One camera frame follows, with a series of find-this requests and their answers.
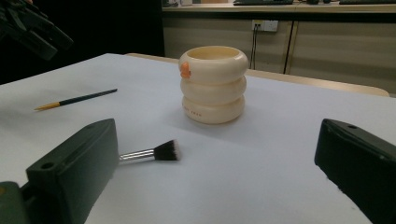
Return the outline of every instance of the keyboard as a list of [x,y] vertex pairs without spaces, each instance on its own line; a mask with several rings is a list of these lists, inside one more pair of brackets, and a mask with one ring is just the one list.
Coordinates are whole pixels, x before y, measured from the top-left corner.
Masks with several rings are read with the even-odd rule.
[[235,0],[234,6],[291,5],[293,0]]
[[340,0],[340,5],[396,4],[396,0]]

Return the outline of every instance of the brush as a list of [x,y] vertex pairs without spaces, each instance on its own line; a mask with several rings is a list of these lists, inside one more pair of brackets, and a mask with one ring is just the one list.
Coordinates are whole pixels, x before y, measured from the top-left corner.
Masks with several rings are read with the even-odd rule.
[[120,161],[134,161],[154,157],[156,161],[179,161],[180,151],[177,140],[171,140],[155,148],[120,155]]

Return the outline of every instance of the silver brush handle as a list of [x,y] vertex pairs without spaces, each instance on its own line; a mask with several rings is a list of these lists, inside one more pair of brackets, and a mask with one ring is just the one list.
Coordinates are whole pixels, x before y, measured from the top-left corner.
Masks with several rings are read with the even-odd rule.
[[140,150],[120,155],[119,161],[134,161],[147,157],[154,157],[154,149]]

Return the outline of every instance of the cream ribbed cup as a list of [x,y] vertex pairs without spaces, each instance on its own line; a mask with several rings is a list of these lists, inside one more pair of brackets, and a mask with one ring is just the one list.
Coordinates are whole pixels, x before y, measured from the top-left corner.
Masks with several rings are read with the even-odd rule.
[[178,64],[182,104],[189,118],[217,124],[243,112],[248,58],[242,51],[223,46],[191,49]]

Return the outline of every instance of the black brush bristles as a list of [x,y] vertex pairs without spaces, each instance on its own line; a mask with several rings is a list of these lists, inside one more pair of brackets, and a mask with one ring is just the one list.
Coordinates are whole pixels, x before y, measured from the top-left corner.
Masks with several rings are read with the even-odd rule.
[[180,151],[177,140],[171,140],[155,147],[154,158],[156,161],[179,161]]

